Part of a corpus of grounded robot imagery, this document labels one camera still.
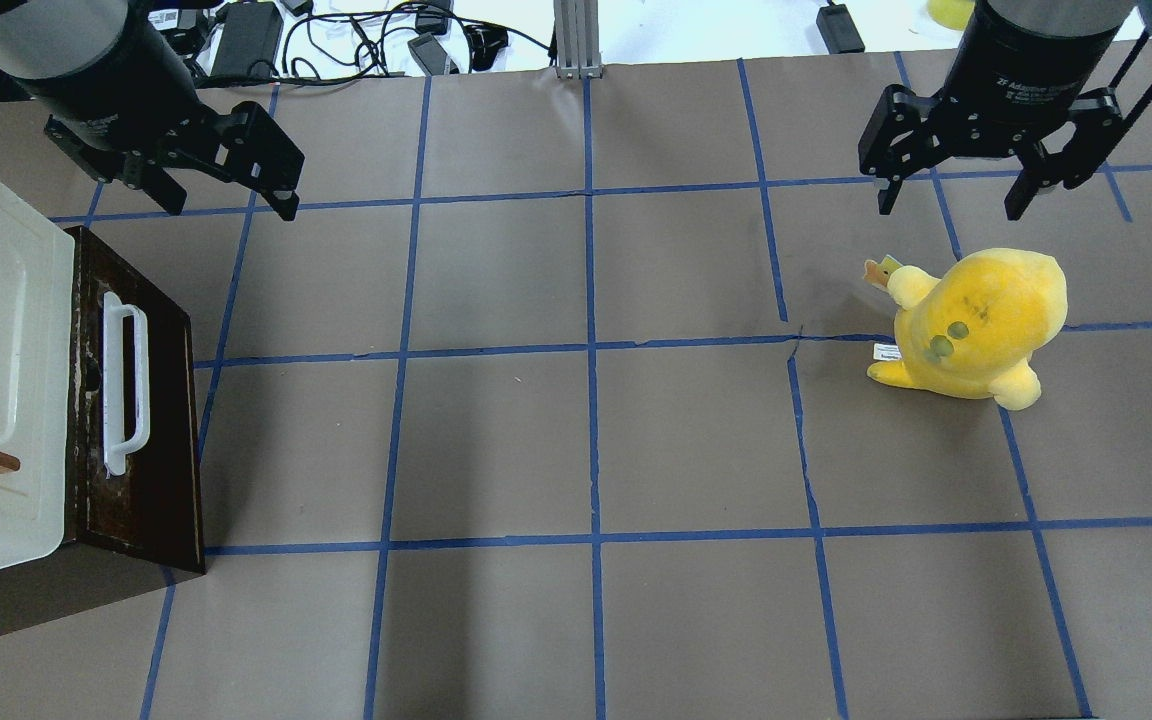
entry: robotic arm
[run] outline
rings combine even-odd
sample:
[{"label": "robotic arm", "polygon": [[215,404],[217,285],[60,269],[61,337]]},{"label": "robotic arm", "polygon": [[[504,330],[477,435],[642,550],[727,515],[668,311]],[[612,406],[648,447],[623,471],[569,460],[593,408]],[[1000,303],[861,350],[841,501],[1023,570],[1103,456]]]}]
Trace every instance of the robotic arm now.
[{"label": "robotic arm", "polygon": [[219,114],[198,100],[141,0],[0,0],[0,68],[51,109],[47,137],[96,181],[175,215],[185,191],[165,168],[188,168],[296,217],[305,156],[259,104]]},{"label": "robotic arm", "polygon": [[[895,205],[904,179],[950,156],[1017,156],[1007,218],[1039,192],[1087,182],[1152,100],[1152,86],[1126,114],[1116,77],[1083,92],[1134,0],[978,0],[945,86],[931,97],[890,85],[861,136],[861,173],[878,184],[878,211]],[[1152,1],[1142,1],[1152,28]],[[1066,122],[1074,136],[1051,152],[1043,138]]]}]

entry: white table surface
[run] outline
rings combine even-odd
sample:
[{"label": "white table surface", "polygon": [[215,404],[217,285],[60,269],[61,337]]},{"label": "white table surface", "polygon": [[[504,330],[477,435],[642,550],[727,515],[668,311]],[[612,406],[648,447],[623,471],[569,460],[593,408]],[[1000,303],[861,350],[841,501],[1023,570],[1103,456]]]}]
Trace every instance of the white table surface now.
[{"label": "white table surface", "polygon": [[[314,0],[314,13],[365,12],[392,8],[397,1]],[[602,0],[599,3],[599,45],[602,62],[644,65],[684,63],[700,60],[768,58],[826,54],[824,41],[814,26],[823,0],[745,0],[733,10],[733,3],[717,0]],[[941,50],[956,47],[960,32],[932,22],[925,0],[847,0],[847,9],[859,29],[865,50],[887,53],[893,50]],[[520,29],[550,41],[553,29],[553,3],[550,0],[453,0],[452,9],[461,17],[490,20]],[[285,13],[283,38],[294,23]],[[392,26],[410,26],[411,18],[395,18]],[[314,40],[340,58],[349,58],[357,38],[348,24],[308,23]],[[379,22],[365,25],[372,38],[379,36]],[[1140,35],[1143,25],[1137,13],[1119,32],[1120,40]],[[210,51],[223,30],[215,33],[211,46],[200,56],[210,66]],[[422,74],[407,50],[412,33],[396,33],[387,40],[389,69],[393,73]],[[444,48],[456,63],[468,67],[467,45],[460,32],[440,37]],[[314,50],[306,39],[306,29],[298,28],[291,38],[288,58],[301,56],[314,65],[323,77],[343,77],[356,73],[351,67],[333,63]],[[513,37],[507,50],[497,59],[494,73],[547,67],[550,60],[540,47]],[[297,63],[302,76],[310,76],[305,65]]]}]

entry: plush toy eye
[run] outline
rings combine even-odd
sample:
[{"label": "plush toy eye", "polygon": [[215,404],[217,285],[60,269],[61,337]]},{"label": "plush toy eye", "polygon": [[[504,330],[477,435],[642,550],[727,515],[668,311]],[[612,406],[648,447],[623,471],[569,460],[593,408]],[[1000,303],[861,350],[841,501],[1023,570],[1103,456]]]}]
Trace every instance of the plush toy eye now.
[{"label": "plush toy eye", "polygon": [[938,336],[932,338],[932,353],[941,357],[954,355],[954,343],[950,342],[949,338],[938,334]]}]

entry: black cylindrical robot wrist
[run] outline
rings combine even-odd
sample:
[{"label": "black cylindrical robot wrist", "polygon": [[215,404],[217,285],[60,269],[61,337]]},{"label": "black cylindrical robot wrist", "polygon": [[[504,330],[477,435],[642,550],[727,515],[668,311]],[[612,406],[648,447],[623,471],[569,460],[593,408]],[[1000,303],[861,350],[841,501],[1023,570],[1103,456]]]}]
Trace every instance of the black cylindrical robot wrist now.
[{"label": "black cylindrical robot wrist", "polygon": [[1018,26],[990,3],[977,3],[941,91],[987,122],[1051,131],[1100,63],[1117,26],[1059,37]]},{"label": "black cylindrical robot wrist", "polygon": [[0,9],[0,67],[91,147],[149,150],[205,113],[189,70],[127,0],[32,5]]}]

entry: stuffed animal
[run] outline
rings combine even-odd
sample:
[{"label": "stuffed animal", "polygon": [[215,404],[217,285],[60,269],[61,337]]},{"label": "stuffed animal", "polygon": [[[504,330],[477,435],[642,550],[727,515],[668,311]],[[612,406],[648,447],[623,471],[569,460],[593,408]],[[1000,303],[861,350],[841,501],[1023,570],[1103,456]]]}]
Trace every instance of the stuffed animal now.
[{"label": "stuffed animal", "polygon": [[953,397],[994,397],[1024,410],[1041,395],[1029,357],[1069,310],[1064,272],[1051,256],[998,247],[967,256],[941,279],[889,256],[865,262],[865,279],[890,294],[901,359],[869,366],[893,387]]}]

